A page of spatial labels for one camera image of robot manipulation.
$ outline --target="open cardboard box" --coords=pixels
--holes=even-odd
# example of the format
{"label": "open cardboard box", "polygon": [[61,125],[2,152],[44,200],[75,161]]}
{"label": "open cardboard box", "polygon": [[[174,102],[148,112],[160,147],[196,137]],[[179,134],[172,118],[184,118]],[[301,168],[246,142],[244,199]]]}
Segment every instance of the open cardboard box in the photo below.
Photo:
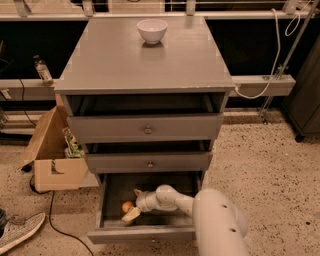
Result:
{"label": "open cardboard box", "polygon": [[62,111],[57,104],[41,116],[22,156],[21,166],[34,163],[35,188],[39,192],[93,187],[100,183],[89,172],[83,158],[65,158],[67,144],[62,129],[66,120]]}

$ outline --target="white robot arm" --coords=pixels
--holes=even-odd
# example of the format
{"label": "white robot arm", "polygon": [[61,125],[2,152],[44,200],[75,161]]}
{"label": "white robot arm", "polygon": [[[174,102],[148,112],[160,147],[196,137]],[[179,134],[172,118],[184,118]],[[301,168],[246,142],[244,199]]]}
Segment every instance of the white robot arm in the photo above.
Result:
{"label": "white robot arm", "polygon": [[136,218],[140,212],[179,208],[193,219],[200,256],[249,256],[243,240],[247,233],[246,220],[221,192],[204,189],[193,198],[169,185],[161,185],[153,192],[135,192],[136,207],[124,221]]}

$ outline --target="sneaker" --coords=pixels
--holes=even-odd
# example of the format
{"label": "sneaker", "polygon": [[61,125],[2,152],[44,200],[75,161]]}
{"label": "sneaker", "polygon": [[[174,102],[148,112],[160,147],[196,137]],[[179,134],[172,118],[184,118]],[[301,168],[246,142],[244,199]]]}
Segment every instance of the sneaker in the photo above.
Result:
{"label": "sneaker", "polygon": [[45,217],[45,213],[39,213],[20,223],[9,220],[0,237],[0,255],[31,237],[41,227]]}

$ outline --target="drawer knob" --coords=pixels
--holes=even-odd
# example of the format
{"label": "drawer knob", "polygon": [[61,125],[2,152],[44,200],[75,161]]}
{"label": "drawer knob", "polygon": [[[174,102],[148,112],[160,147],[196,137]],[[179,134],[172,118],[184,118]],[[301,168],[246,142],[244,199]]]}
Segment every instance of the drawer knob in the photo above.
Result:
{"label": "drawer knob", "polygon": [[151,133],[152,133],[151,127],[150,127],[150,126],[147,126],[147,127],[144,129],[144,133],[145,133],[145,134],[151,134]]}
{"label": "drawer knob", "polygon": [[154,167],[154,163],[153,162],[149,162],[148,163],[148,168],[153,168]]}

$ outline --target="metal cabinet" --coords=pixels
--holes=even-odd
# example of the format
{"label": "metal cabinet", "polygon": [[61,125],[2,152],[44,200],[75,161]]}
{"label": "metal cabinet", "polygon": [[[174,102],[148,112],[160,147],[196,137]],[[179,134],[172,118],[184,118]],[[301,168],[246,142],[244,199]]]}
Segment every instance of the metal cabinet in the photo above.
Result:
{"label": "metal cabinet", "polygon": [[94,243],[194,238],[192,220],[179,210],[121,222],[135,188],[170,184],[191,196],[201,189],[234,89],[205,20],[164,19],[168,32],[155,46],[139,36],[141,19],[91,19],[73,72],[55,88],[90,171],[103,176]]}
{"label": "metal cabinet", "polygon": [[284,109],[298,131],[297,142],[305,136],[320,135],[320,36],[297,76],[297,83],[284,100]]}

